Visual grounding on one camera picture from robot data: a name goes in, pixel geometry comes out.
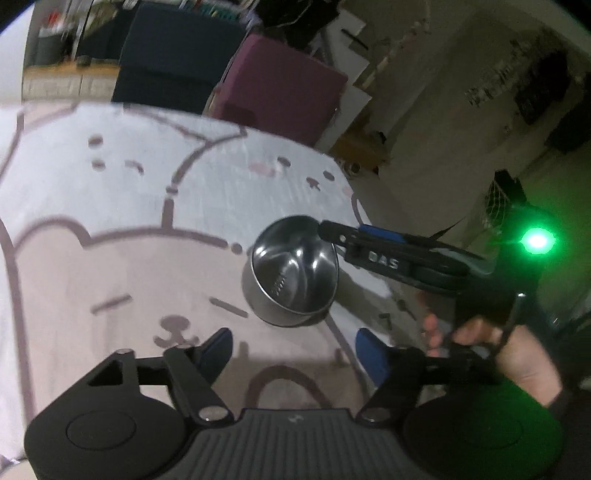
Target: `white cabinet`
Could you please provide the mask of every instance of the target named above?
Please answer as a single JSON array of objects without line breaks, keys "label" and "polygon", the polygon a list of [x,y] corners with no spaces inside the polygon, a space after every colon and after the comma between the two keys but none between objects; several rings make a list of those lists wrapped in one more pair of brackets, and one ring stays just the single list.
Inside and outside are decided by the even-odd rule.
[{"label": "white cabinet", "polygon": [[119,67],[90,66],[79,68],[66,63],[25,69],[22,80],[23,100],[84,98],[109,102],[115,90]]},{"label": "white cabinet", "polygon": [[116,82],[116,77],[85,75],[82,77],[82,84],[80,85],[80,96],[95,100],[111,100]]}]

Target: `metal pin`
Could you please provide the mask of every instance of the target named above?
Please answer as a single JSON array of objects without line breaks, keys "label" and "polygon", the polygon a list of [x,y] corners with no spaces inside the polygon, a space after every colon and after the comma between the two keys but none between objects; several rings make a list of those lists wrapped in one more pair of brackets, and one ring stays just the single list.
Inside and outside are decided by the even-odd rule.
[{"label": "metal pin", "polygon": [[509,337],[515,329],[515,324],[517,323],[517,319],[519,318],[521,307],[523,306],[523,303],[526,298],[527,295],[523,292],[519,292],[515,296],[515,301],[513,302],[513,306],[511,307],[511,311],[509,312],[509,318],[507,319],[507,322],[503,327],[503,334],[501,335],[501,340],[499,341],[499,344],[493,348],[491,352],[491,358],[496,357],[499,354],[499,352],[503,350],[503,347],[509,341]]}]

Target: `screw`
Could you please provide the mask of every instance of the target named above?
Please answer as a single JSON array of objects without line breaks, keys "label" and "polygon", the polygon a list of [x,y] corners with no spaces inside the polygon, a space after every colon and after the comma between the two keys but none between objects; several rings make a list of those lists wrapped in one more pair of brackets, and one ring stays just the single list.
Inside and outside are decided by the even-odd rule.
[{"label": "screw", "polygon": [[368,408],[361,417],[370,423],[382,423],[390,419],[390,412],[385,408]]},{"label": "screw", "polygon": [[219,421],[228,416],[228,409],[220,407],[219,405],[212,405],[210,407],[203,407],[199,410],[199,418],[205,421]]}]

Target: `circular pad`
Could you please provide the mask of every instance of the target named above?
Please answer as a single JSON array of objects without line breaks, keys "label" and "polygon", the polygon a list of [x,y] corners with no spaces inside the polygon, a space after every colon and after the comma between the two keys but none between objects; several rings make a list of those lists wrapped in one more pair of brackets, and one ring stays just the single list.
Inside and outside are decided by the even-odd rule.
[{"label": "circular pad", "polygon": [[404,439],[419,465],[453,480],[538,478],[562,446],[559,423],[507,379],[415,408],[404,424]]},{"label": "circular pad", "polygon": [[135,433],[134,419],[116,410],[85,413],[67,429],[70,441],[85,450],[109,450],[129,440]]},{"label": "circular pad", "polygon": [[34,418],[25,451],[42,480],[140,480],[165,469],[185,439],[175,409],[95,387],[60,397]]}]

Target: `pink cheek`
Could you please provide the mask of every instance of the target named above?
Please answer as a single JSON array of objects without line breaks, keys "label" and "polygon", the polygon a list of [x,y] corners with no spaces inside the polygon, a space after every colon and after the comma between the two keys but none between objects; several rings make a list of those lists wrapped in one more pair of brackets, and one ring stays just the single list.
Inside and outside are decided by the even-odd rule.
[{"label": "pink cheek", "polygon": [[277,173],[274,168],[264,163],[251,163],[248,166],[248,170],[250,170],[253,173],[256,173],[257,175],[267,177],[269,179],[274,178],[275,174]]}]

